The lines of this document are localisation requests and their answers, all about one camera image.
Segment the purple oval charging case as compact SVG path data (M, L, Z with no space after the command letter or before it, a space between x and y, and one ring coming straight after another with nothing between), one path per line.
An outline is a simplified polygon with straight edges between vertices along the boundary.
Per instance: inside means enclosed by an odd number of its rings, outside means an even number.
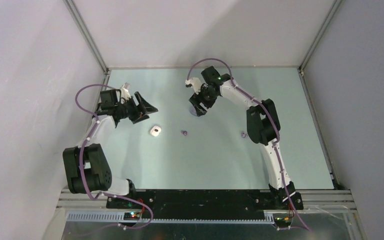
M195 109L194 106L191 106L191 107L189 108L189 112L190 112L193 116L198 117L197 110Z

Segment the white earbud charging case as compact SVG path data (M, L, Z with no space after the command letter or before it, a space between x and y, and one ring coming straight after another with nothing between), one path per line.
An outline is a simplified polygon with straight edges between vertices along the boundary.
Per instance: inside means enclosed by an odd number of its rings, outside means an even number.
M162 128L158 125L154 125L151 129L150 129L150 134L153 136L153 137L158 137L162 132Z

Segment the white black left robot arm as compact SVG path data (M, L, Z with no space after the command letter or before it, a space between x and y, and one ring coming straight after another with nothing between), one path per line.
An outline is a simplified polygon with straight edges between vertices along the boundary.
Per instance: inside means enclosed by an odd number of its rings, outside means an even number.
M77 146L66 148L62 153L68 188L71 193L86 194L92 200L97 199L93 192L100 195L115 190L118 201L125 208L133 208L138 202L138 194L129 189L129 180L113 180L103 145L121 120L137 124L159 110L139 92L131 95L124 87L103 90L99 97L88 132Z

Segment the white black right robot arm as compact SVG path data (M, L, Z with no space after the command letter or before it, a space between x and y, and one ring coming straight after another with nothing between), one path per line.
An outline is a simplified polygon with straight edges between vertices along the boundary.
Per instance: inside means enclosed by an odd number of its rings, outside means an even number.
M193 89L189 98L198 117L205 115L218 98L225 98L245 109L246 133L260 147L268 171L271 204L284 209L296 189L286 170L280 149L280 122L274 102L260 100L244 90L229 74L219 74L213 67L201 72L201 78L188 77L185 86Z

